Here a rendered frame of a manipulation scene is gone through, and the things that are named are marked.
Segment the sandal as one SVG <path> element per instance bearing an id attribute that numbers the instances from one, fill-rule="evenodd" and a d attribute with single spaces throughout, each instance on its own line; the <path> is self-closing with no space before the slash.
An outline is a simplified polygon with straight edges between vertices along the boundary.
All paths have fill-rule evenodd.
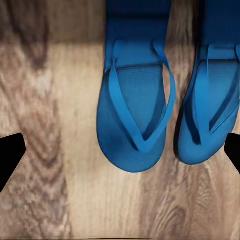
<path id="1" fill-rule="evenodd" d="M 176 98 L 164 52 L 171 7 L 172 0 L 106 0 L 96 131 L 103 154 L 125 172 L 148 171 L 165 148 Z M 168 105 L 163 62 L 170 73 Z"/>
<path id="2" fill-rule="evenodd" d="M 232 133 L 240 108 L 240 0 L 201 0 L 196 58 L 177 131 L 176 155 L 198 165 Z"/>

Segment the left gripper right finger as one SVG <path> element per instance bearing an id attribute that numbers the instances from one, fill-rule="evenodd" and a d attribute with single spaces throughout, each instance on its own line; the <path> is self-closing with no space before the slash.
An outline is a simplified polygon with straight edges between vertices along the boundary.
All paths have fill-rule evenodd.
<path id="1" fill-rule="evenodd" d="M 228 134 L 224 144 L 224 151 L 240 172 L 240 134 Z"/>

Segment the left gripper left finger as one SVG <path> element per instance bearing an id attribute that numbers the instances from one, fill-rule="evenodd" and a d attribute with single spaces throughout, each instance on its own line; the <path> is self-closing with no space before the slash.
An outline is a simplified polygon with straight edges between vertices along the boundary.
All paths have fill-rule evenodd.
<path id="1" fill-rule="evenodd" d="M 26 153 L 22 133 L 0 138 L 0 193 Z"/>

